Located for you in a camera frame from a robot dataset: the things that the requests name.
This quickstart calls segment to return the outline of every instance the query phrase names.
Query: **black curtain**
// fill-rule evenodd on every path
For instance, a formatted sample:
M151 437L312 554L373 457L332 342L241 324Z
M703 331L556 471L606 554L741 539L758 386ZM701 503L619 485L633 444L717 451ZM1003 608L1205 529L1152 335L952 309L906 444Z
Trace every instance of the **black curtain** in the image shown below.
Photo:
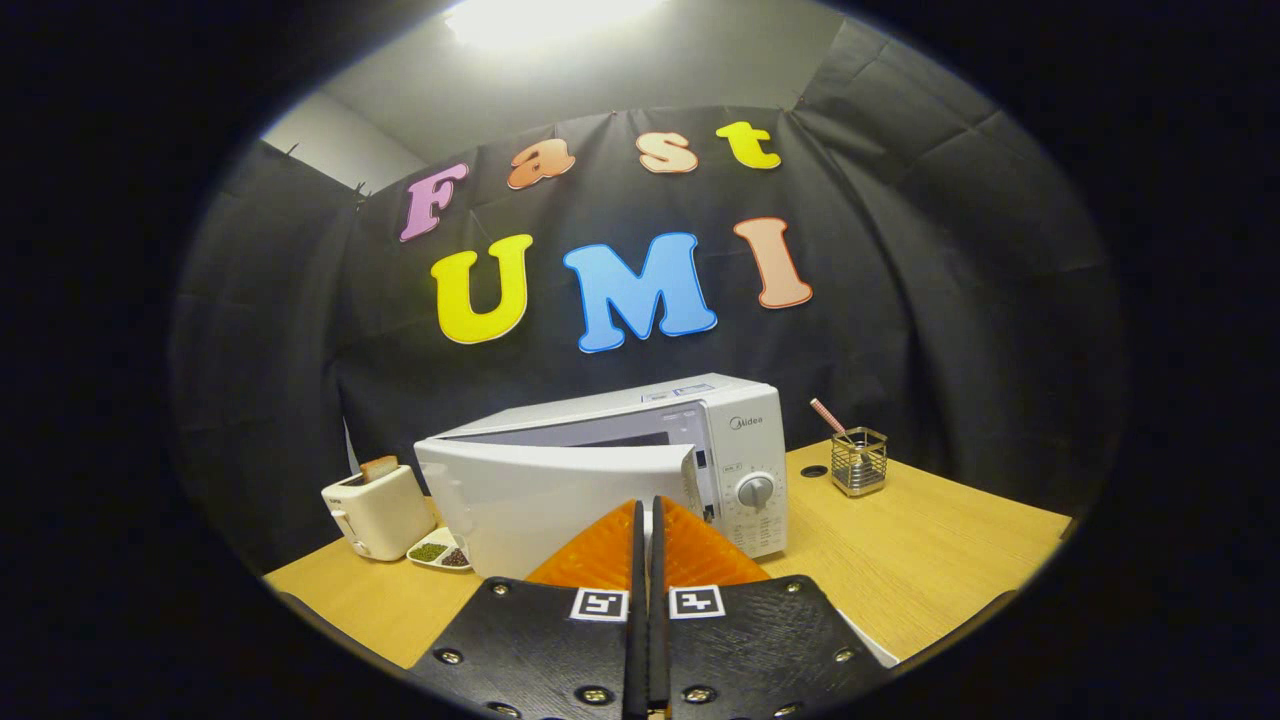
M1079 515L1121 437L1128 354L1110 260L1068 179L1007 113L859 22L795 117L908 309L948 477Z
M716 131L748 122L782 158L759 170ZM677 132L694 172L654 174L636 137ZM512 158L547 138L576 158L515 191ZM438 227L407 242L407 188L468 167ZM732 228L782 218L813 299L756 301ZM634 270L687 232L708 331L585 354L570 250ZM498 340L440 331L438 260L472 250L476 311L500 297L497 240L527 233L529 302ZM780 389L786 445L829 437L822 398L890 455L1078 515L1119 437L1124 352L1115 287L1087 211L1038 146L938 65L846 22L794 111L690 108L571 119L470 149L372 195L259 146L214 205L180 297L173 363L192 492L259 570L338 537L319 489L361 460L415 468L413 442L509 407L718 372ZM655 315L660 319L663 309ZM616 324L623 327L614 315ZM425 492L430 488L422 486Z
M211 199L169 341L182 480L250 568L339 536L320 488L347 474L333 299L357 196L265 142Z

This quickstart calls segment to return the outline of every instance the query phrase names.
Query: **open microwave door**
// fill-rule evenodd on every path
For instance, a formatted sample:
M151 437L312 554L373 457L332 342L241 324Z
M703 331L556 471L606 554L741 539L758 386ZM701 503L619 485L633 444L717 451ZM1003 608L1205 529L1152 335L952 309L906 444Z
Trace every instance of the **open microwave door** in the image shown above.
M662 495L700 512L692 445L556 447L428 438L428 491L476 574L524 579L628 500Z

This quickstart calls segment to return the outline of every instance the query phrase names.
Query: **white toaster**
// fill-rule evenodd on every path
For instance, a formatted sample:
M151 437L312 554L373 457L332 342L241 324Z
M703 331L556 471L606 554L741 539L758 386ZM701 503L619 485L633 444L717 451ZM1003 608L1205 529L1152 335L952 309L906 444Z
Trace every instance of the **white toaster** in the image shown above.
M399 560L435 529L435 516L426 507L408 465L399 465L370 483L362 482L364 475L352 475L320 491L356 555Z

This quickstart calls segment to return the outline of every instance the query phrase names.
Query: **metal mesh cup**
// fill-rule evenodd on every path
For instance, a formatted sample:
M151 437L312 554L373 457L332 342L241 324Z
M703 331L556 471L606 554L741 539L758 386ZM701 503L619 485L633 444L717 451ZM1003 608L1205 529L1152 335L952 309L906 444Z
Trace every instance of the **metal mesh cup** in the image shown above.
M852 428L831 437L831 482L849 497L884 487L888 438L870 428Z

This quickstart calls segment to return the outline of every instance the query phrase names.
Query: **yellow letter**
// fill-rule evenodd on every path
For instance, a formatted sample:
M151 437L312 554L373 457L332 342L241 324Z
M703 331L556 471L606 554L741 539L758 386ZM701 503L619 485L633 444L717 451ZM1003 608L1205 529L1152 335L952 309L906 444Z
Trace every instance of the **yellow letter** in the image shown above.
M728 138L728 147L733 151L733 156L748 168L768 170L782 164L782 158L778 158L776 152L760 150L760 141L769 138L769 131L755 129L751 123L739 120L727 124L716 131L716 136Z
M502 299L489 313L471 310L471 265L475 252L456 252L431 265L435 278L435 311L440 319L440 332L453 342L475 345L499 338L516 327L529 306L529 286L525 283L525 250L534 243L532 236L513 234L489 246L489 255L498 259L498 282Z
M676 132L646 132L636 138L640 164L650 173L687 173L698 167L698 155L685 150L689 141Z
M522 190L543 178L564 174L576 159L568 154L568 143L558 137L535 142L511 160L516 169L507 177L507 187Z

